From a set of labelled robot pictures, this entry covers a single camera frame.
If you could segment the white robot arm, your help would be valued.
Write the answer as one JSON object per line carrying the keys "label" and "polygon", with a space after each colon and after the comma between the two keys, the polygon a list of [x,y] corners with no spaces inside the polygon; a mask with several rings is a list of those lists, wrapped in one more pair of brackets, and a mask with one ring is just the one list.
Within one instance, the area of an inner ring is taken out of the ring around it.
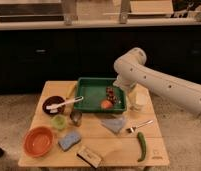
{"label": "white robot arm", "polygon": [[201,120],[201,85],[150,69],[145,66],[146,60],[146,53],[138,47],[116,59],[114,70],[117,78],[114,85],[125,93],[130,93],[139,83],[185,108]]}

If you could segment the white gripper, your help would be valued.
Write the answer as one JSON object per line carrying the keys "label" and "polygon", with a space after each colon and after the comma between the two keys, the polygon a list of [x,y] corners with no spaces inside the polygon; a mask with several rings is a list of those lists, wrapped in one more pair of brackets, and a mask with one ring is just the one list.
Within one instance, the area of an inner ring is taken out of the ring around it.
{"label": "white gripper", "polygon": [[121,75],[118,75],[116,80],[113,82],[113,85],[120,88],[126,94],[129,94],[135,88],[136,83],[134,81],[130,81],[130,80],[122,77]]}

